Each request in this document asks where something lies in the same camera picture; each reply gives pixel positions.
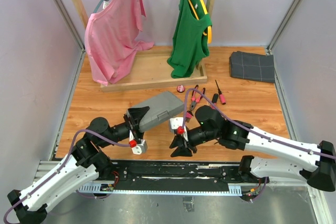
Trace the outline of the pink black pliers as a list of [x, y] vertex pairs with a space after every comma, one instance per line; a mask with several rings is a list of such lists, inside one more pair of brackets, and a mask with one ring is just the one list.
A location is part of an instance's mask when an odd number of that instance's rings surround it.
[[[194, 87], [194, 89], [195, 90], [198, 90], [198, 87], [199, 87], [199, 85], [197, 84], [195, 87]], [[196, 108], [196, 106], [197, 106], [197, 104], [200, 102], [200, 100], [203, 98], [202, 97], [202, 95], [199, 95], [198, 97], [197, 97], [197, 92], [195, 92], [195, 90], [193, 90], [192, 91], [192, 98], [191, 98], [191, 105], [190, 105], [190, 110], [191, 111], [193, 111], [195, 108]], [[206, 91], [206, 88], [203, 88], [202, 89], [202, 94], [205, 94], [205, 91]]]

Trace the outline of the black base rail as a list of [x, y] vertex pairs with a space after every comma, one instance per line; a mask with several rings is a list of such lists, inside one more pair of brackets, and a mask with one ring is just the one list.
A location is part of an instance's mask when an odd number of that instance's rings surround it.
[[114, 192], [201, 193], [229, 191], [229, 184], [259, 184], [261, 179], [244, 175], [233, 162], [112, 161], [111, 171], [95, 182], [118, 180]]

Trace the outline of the grey plastic tool case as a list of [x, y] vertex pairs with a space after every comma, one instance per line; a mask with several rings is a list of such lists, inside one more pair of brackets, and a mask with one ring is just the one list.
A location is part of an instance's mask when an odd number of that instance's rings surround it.
[[140, 122], [140, 132], [146, 132], [184, 110], [183, 101], [170, 91], [164, 91], [131, 108], [144, 106], [149, 106], [150, 109]]

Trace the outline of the yellow clothes hanger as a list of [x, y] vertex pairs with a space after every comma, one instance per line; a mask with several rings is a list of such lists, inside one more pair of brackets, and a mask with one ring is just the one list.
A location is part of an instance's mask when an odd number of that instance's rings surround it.
[[173, 52], [203, 50], [208, 55], [212, 42], [212, 21], [204, 0], [180, 0], [179, 16], [173, 35]]

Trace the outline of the wooden clothes rack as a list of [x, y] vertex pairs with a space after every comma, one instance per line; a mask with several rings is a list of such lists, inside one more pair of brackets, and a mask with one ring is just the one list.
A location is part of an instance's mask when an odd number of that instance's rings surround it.
[[[203, 7], [211, 16], [215, 0], [207, 0]], [[86, 28], [88, 23], [88, 14], [82, 0], [72, 0], [72, 3], [80, 17], [80, 20]], [[189, 78], [173, 79], [171, 78], [172, 68], [166, 63], [172, 47], [154, 46], [147, 51], [137, 53], [131, 73], [117, 84], [109, 84], [100, 88], [103, 92], [124, 91], [135, 89], [165, 88], [177, 86], [181, 82], [183, 85], [202, 84], [207, 82], [207, 74], [204, 62], [200, 62], [193, 74]]]

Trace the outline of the pink black utility knife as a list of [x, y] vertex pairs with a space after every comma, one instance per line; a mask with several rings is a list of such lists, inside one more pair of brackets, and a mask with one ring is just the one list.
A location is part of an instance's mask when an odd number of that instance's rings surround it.
[[219, 98], [219, 95], [218, 93], [214, 93], [213, 97], [212, 97], [212, 100], [211, 100], [211, 108], [214, 109], [214, 106], [217, 105], [217, 101], [218, 101], [218, 98]]

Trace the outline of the green tank top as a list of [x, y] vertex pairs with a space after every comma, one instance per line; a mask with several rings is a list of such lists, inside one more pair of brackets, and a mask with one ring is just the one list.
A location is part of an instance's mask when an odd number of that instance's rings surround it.
[[188, 78], [195, 67], [209, 56], [212, 21], [203, 0], [180, 0], [179, 16], [173, 35], [173, 49], [167, 63], [171, 77]]

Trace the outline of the pink hex key set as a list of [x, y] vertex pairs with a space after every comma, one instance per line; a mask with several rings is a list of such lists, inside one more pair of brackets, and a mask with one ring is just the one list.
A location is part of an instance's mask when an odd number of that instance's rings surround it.
[[187, 110], [186, 115], [184, 117], [185, 122], [188, 123], [193, 116], [194, 116], [193, 112], [191, 110]]

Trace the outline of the pink t-shirt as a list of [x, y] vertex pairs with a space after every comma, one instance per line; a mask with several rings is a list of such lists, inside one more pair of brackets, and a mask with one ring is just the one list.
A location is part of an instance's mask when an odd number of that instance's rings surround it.
[[137, 52], [154, 46], [152, 41], [137, 39], [145, 16], [143, 0], [112, 0], [90, 15], [85, 47], [95, 82], [117, 83], [130, 73]]

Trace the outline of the folded grey checked cloth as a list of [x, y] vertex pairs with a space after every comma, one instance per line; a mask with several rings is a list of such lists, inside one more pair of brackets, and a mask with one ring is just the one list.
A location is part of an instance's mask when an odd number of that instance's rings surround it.
[[275, 83], [274, 56], [233, 52], [229, 57], [229, 74], [237, 79]]

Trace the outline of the red black tape roll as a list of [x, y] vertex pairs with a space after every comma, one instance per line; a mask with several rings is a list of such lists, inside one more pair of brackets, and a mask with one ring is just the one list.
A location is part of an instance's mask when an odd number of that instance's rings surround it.
[[185, 91], [185, 87], [183, 85], [179, 85], [176, 87], [178, 93], [183, 93]]

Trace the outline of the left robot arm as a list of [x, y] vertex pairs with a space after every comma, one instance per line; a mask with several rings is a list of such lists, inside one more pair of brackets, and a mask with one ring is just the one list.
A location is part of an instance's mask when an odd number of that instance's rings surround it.
[[95, 118], [82, 130], [80, 140], [73, 139], [68, 154], [46, 175], [24, 190], [12, 190], [7, 198], [19, 223], [42, 223], [49, 211], [73, 191], [91, 180], [108, 179], [116, 172], [103, 147], [125, 147], [133, 154], [145, 153], [147, 145], [140, 131], [140, 122], [149, 111], [149, 106], [130, 108], [123, 116], [124, 122], [110, 126], [107, 119]]

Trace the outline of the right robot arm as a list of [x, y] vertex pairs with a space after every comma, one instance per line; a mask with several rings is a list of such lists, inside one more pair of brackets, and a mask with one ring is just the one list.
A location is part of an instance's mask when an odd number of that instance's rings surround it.
[[244, 182], [264, 177], [292, 178], [321, 191], [335, 191], [335, 149], [332, 143], [304, 143], [280, 137], [251, 124], [224, 118], [204, 105], [195, 113], [199, 127], [187, 129], [183, 117], [169, 120], [175, 137], [171, 157], [191, 157], [197, 146], [216, 140], [230, 150], [248, 150], [271, 155], [271, 159], [243, 156], [238, 177]]

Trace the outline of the pink black screwdriver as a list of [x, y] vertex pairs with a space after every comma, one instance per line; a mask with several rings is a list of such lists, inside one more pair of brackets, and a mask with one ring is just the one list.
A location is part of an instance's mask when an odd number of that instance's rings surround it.
[[216, 83], [216, 86], [217, 86], [217, 90], [218, 90], [218, 96], [219, 96], [219, 99], [220, 99], [220, 103], [222, 105], [225, 105], [226, 104], [226, 99], [221, 91], [221, 89], [219, 88], [219, 85], [217, 83], [217, 80], [215, 80], [215, 83]]

